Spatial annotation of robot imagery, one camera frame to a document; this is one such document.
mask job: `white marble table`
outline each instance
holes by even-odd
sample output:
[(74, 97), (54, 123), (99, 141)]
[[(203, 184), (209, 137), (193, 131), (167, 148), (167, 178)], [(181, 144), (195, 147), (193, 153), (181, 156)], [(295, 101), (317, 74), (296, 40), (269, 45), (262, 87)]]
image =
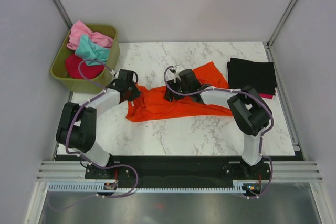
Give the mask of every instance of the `white marble table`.
[[(228, 80), (226, 63), (230, 57), (267, 61), (261, 42), (192, 42), (120, 44), (117, 69), (125, 67), (139, 75), (139, 84), (148, 89), (162, 86), (163, 72), (169, 65), (196, 68), (213, 61)], [(92, 97), (75, 93), (79, 103)], [(275, 126), (265, 134), (265, 155), (293, 156), (294, 150), (277, 96), (265, 99)], [(97, 119), (97, 141), (113, 155), (219, 155), (243, 153), (243, 134), (231, 116), (194, 116), (133, 123), (125, 117), (125, 102)], [(58, 154), (65, 154), (60, 146)]]

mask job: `black cloth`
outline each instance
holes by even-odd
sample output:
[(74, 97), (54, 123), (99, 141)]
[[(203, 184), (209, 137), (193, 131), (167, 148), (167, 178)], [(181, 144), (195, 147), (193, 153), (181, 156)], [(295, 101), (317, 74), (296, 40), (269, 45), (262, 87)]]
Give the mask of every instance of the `black cloth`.
[(254, 87), (258, 93), (275, 95), (277, 81), (273, 62), (253, 62), (231, 58), (227, 63), (230, 89)]

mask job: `green basket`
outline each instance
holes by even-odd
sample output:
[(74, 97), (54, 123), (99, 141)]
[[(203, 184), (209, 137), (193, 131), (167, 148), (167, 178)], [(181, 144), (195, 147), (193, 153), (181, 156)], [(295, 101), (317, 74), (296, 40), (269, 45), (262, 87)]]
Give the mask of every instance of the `green basket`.
[[(114, 69), (116, 67), (119, 54), (120, 54), (117, 29), (109, 25), (97, 25), (97, 24), (86, 24), (86, 25), (92, 31), (97, 31), (99, 33), (102, 33), (114, 39), (113, 45), (111, 47), (110, 56), (106, 63), (107, 66), (109, 66), (111, 69)], [(102, 90), (101, 87), (98, 87), (86, 80), (73, 79), (69, 75), (65, 67), (66, 59), (69, 58), (69, 56), (74, 53), (73, 50), (67, 47), (67, 43), (69, 42), (70, 32), (71, 31), (68, 32), (67, 37), (65, 38), (61, 48), (59, 49), (54, 59), (54, 62), (51, 65), (50, 73), (55, 79), (62, 82), (72, 92), (97, 94)], [(107, 68), (104, 68), (103, 72), (100, 75), (98, 75), (97, 77), (91, 80), (101, 85), (106, 86), (111, 82), (112, 74)]]

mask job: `clothing pile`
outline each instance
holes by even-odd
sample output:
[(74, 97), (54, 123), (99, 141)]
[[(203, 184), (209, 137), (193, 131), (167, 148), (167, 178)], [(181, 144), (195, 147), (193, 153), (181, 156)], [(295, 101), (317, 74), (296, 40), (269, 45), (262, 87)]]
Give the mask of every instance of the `clothing pile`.
[[(106, 64), (112, 44), (112, 38), (93, 32), (82, 21), (74, 23), (67, 47), (75, 53), (65, 62), (69, 75), (74, 79), (83, 79), (78, 71), (78, 65), (82, 60), (94, 59)], [(104, 66), (94, 61), (86, 61), (81, 65), (81, 72), (88, 79), (97, 77), (103, 70)]]
[(231, 58), (227, 63), (230, 89), (251, 85), (263, 98), (272, 99), (277, 81), (273, 62), (253, 62)]

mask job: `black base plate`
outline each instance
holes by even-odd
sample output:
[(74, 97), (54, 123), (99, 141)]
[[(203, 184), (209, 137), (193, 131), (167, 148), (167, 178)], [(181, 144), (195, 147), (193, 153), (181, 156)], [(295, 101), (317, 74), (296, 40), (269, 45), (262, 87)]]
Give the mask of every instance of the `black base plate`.
[[(115, 156), (112, 164), (134, 167), (139, 174), (137, 188), (230, 188), (232, 180), (258, 181), (258, 174), (263, 179), (269, 178), (268, 164), (262, 164), (247, 178), (241, 164), (231, 164), (222, 157)], [(115, 179), (115, 171), (89, 165), (85, 179)], [(131, 188), (135, 174), (130, 169), (118, 168), (118, 180), (119, 188)]]

